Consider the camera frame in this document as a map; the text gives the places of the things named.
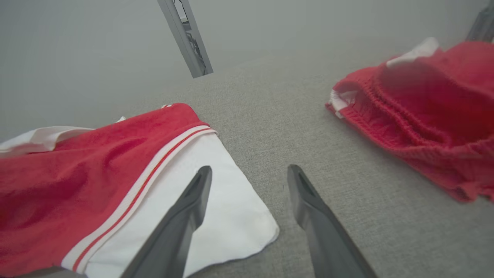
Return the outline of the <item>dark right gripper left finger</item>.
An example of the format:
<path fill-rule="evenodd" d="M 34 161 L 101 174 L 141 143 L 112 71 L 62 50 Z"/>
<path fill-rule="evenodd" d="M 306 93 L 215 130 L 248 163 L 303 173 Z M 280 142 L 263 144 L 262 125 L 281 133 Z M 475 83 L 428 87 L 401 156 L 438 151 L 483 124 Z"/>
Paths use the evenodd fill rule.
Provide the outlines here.
<path fill-rule="evenodd" d="M 192 235 L 205 217 L 211 179 L 211 167 L 201 167 L 120 278 L 183 278 Z"/>

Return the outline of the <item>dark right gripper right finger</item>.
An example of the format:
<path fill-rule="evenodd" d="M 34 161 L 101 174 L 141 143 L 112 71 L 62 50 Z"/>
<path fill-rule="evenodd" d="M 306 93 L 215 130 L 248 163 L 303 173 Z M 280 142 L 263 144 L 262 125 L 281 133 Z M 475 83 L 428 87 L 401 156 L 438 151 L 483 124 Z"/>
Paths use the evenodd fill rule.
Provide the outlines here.
<path fill-rule="evenodd" d="M 298 165 L 287 181 L 293 214 L 304 230 L 316 278 L 378 278 L 333 211 Z"/>

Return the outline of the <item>red white basketball jersey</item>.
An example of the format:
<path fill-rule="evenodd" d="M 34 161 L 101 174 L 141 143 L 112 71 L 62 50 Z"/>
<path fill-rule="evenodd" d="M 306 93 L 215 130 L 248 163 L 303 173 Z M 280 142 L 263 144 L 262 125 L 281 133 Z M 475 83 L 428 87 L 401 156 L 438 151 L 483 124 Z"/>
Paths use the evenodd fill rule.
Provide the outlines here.
<path fill-rule="evenodd" d="M 178 278 L 249 258 L 279 226 L 218 133 L 184 103 L 98 129 L 39 128 L 0 144 L 0 278 L 59 267 L 121 278 L 199 180 Z"/>

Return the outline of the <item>red white basketball shorts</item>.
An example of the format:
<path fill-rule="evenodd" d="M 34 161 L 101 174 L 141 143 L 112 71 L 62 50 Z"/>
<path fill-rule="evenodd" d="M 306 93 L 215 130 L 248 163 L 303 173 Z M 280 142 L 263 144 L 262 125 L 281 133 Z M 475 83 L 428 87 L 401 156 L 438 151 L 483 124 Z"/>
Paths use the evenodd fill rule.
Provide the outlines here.
<path fill-rule="evenodd" d="M 454 199 L 494 203 L 494 43 L 429 37 L 348 74 L 326 108 Z"/>

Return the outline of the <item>grey metal partition post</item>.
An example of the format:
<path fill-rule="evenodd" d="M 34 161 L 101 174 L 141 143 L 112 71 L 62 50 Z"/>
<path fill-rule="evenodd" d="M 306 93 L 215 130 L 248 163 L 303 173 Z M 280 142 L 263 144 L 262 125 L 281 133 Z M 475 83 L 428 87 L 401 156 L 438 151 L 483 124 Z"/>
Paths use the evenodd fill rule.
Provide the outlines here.
<path fill-rule="evenodd" d="M 213 73 L 189 0 L 157 0 L 193 78 Z"/>

